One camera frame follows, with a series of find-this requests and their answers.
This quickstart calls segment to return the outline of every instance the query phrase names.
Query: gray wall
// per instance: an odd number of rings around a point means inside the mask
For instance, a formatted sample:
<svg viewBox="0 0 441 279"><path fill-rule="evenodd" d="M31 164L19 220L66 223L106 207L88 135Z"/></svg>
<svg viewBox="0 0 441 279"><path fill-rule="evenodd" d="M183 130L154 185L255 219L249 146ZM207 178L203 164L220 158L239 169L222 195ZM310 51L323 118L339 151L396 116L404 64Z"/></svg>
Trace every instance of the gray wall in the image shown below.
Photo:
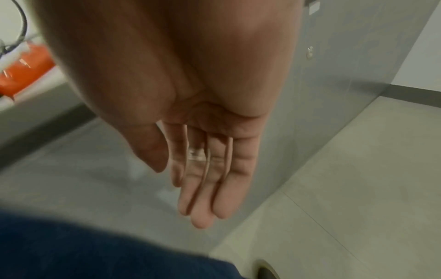
<svg viewBox="0 0 441 279"><path fill-rule="evenodd" d="M98 120L4 171L1 201L207 252L390 84L438 2L333 0L311 16L305 9L253 187L240 211L210 230L179 217L168 174L146 169Z"/></svg>
<svg viewBox="0 0 441 279"><path fill-rule="evenodd" d="M441 91L441 4L418 37L392 84Z"/></svg>

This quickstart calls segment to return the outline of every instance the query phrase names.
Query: shoe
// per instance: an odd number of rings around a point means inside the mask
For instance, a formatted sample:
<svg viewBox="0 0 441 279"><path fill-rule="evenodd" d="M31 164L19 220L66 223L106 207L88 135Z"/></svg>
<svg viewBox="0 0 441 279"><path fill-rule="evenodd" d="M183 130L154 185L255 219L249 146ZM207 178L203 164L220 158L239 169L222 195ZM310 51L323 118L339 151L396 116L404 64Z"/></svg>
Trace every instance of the shoe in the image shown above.
<svg viewBox="0 0 441 279"><path fill-rule="evenodd" d="M254 275L256 279L280 279L272 266L263 260L254 263Z"/></svg>

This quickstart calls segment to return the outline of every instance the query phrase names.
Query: finger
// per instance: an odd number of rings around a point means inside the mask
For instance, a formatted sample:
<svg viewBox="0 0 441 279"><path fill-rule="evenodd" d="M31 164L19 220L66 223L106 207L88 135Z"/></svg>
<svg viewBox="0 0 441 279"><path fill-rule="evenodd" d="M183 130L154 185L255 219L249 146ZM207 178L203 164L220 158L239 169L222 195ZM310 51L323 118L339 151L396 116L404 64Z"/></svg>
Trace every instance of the finger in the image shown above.
<svg viewBox="0 0 441 279"><path fill-rule="evenodd" d="M207 175L191 212L192 223L197 228L208 228L215 220L212 205L216 191L226 175L228 140L223 135L207 135L207 149L210 154Z"/></svg>
<svg viewBox="0 0 441 279"><path fill-rule="evenodd" d="M169 159L167 141L155 123L136 127L117 127L117 130L127 140L138 158L155 172L165 170Z"/></svg>
<svg viewBox="0 0 441 279"><path fill-rule="evenodd" d="M178 210L182 215L189 215L194 203L194 197L202 183L207 163L205 132L188 126L187 165L181 183L181 194L178 200Z"/></svg>
<svg viewBox="0 0 441 279"><path fill-rule="evenodd" d="M169 145L171 181L174 186L180 187L187 155L187 128L185 125L164 122L163 127Z"/></svg>
<svg viewBox="0 0 441 279"><path fill-rule="evenodd" d="M256 167L259 143L260 137L233 140L230 171L213 202L213 212L218 218L230 217L245 199Z"/></svg>

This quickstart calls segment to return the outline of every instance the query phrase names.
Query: floor tile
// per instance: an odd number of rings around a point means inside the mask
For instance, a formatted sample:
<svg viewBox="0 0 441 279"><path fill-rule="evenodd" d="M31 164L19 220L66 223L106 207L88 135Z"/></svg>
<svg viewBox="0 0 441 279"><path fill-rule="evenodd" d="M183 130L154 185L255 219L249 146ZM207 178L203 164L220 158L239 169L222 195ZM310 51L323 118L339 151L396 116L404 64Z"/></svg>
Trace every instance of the floor tile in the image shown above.
<svg viewBox="0 0 441 279"><path fill-rule="evenodd" d="M211 256L235 263L251 276L254 260L268 261L283 279L376 278L288 196L277 192Z"/></svg>
<svg viewBox="0 0 441 279"><path fill-rule="evenodd" d="M374 101L283 191L379 278L441 274L441 109Z"/></svg>

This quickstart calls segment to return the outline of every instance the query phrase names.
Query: dark baseboard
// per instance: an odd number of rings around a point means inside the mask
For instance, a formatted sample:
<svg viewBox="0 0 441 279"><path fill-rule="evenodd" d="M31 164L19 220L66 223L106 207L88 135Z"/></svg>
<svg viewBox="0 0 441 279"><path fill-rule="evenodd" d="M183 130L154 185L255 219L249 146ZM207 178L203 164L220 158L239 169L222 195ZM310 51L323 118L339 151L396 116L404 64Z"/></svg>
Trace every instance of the dark baseboard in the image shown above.
<svg viewBox="0 0 441 279"><path fill-rule="evenodd" d="M12 138L0 146L0 171L95 117L96 115L85 105L80 105L23 135Z"/></svg>
<svg viewBox="0 0 441 279"><path fill-rule="evenodd" d="M441 92L439 91L389 85L381 96L441 108Z"/></svg>

